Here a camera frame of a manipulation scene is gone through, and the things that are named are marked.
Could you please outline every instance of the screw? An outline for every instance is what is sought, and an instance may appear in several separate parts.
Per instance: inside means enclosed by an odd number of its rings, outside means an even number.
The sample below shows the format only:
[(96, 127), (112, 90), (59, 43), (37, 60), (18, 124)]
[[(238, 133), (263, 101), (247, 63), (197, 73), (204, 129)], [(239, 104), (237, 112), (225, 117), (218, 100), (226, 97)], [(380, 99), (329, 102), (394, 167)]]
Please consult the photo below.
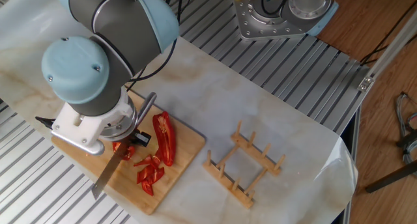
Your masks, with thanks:
[(93, 69), (96, 70), (97, 72), (99, 72), (101, 70), (101, 68), (98, 65), (94, 65)]

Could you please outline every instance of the metal frame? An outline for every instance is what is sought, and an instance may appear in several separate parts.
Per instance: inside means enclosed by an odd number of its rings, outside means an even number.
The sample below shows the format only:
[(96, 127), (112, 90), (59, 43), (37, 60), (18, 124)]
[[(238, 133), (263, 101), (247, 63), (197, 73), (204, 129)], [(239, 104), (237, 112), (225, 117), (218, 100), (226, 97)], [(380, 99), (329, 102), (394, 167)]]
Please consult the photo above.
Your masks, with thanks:
[(375, 65), (369, 70), (364, 79), (360, 82), (358, 90), (367, 92), (372, 88), (375, 80), (390, 65), (392, 60), (403, 49), (410, 38), (417, 33), (417, 11), (411, 16), (394, 41), (386, 48), (385, 52), (378, 59)]

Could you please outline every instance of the pepper slice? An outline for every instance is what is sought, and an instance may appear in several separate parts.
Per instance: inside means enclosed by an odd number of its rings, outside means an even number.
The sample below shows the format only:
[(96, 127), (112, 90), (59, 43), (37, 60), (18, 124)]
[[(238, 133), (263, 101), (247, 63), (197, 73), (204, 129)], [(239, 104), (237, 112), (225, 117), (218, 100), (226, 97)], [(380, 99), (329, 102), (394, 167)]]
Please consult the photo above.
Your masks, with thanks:
[(146, 178), (153, 176), (154, 172), (155, 168), (152, 165), (146, 166), (144, 169), (137, 173), (136, 183), (139, 184)]
[(154, 184), (155, 182), (157, 182), (159, 179), (161, 179), (161, 177), (165, 174), (165, 169), (162, 167), (160, 169), (156, 169), (155, 173), (149, 177), (150, 180), (150, 184)]
[(160, 163), (161, 163), (161, 160), (159, 158), (157, 158), (156, 156), (151, 156), (149, 154), (145, 159), (134, 164), (133, 167), (140, 166), (140, 165), (151, 165), (155, 169), (157, 169)]
[[(113, 142), (113, 152), (116, 153), (116, 150), (119, 148), (121, 142)], [(135, 147), (129, 146), (126, 154), (124, 155), (123, 160), (128, 161), (135, 154)]]
[(149, 179), (146, 179), (142, 182), (142, 189), (149, 195), (154, 196), (154, 190), (152, 189), (152, 184), (149, 183)]
[(167, 166), (172, 166), (174, 164), (177, 145), (174, 128), (169, 121), (168, 113), (164, 111), (162, 114), (153, 116), (152, 123), (158, 140), (158, 150), (160, 150), (162, 161)]

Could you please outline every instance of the metal mounting plate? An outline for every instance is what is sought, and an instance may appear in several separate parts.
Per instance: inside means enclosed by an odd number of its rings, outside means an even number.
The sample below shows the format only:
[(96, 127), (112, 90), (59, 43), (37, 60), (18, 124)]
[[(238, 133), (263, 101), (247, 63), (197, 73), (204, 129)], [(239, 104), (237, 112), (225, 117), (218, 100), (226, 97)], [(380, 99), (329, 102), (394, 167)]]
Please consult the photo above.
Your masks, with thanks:
[(303, 30), (281, 18), (261, 21), (255, 15), (250, 0), (234, 0), (234, 4), (240, 33), (245, 40), (297, 38), (305, 35)]

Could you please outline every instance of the wooden cutting board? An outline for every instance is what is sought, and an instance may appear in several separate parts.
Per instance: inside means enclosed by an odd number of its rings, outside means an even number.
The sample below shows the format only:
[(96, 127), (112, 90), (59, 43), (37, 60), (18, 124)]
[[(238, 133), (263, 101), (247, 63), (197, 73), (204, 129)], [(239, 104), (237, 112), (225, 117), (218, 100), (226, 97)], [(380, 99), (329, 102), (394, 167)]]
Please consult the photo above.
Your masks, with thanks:
[[(129, 96), (138, 109), (143, 99), (131, 91), (129, 92)], [(141, 146), (137, 147), (136, 153), (130, 161), (122, 161), (106, 186), (106, 188), (111, 187), (119, 195), (123, 196), (148, 215), (156, 210), (183, 172), (185, 172), (191, 161), (205, 145), (203, 136), (171, 117), (171, 123), (177, 137), (177, 153), (174, 164), (168, 167), (162, 163), (165, 167), (165, 175), (152, 185), (154, 196), (152, 197), (146, 194), (142, 190), (141, 184), (136, 184), (137, 172), (145, 166), (133, 167), (133, 164), (139, 162), (149, 154), (155, 154), (158, 149), (158, 142), (152, 125), (152, 116), (161, 112), (162, 110), (156, 106), (151, 107), (147, 116), (138, 127), (141, 132), (146, 132), (152, 136), (148, 146), (146, 148)], [(108, 141), (104, 141), (106, 149), (101, 156), (87, 156), (84, 151), (56, 137), (52, 138), (52, 142), (68, 156), (76, 160), (81, 166), (92, 172), (97, 178), (113, 155), (111, 142)]]

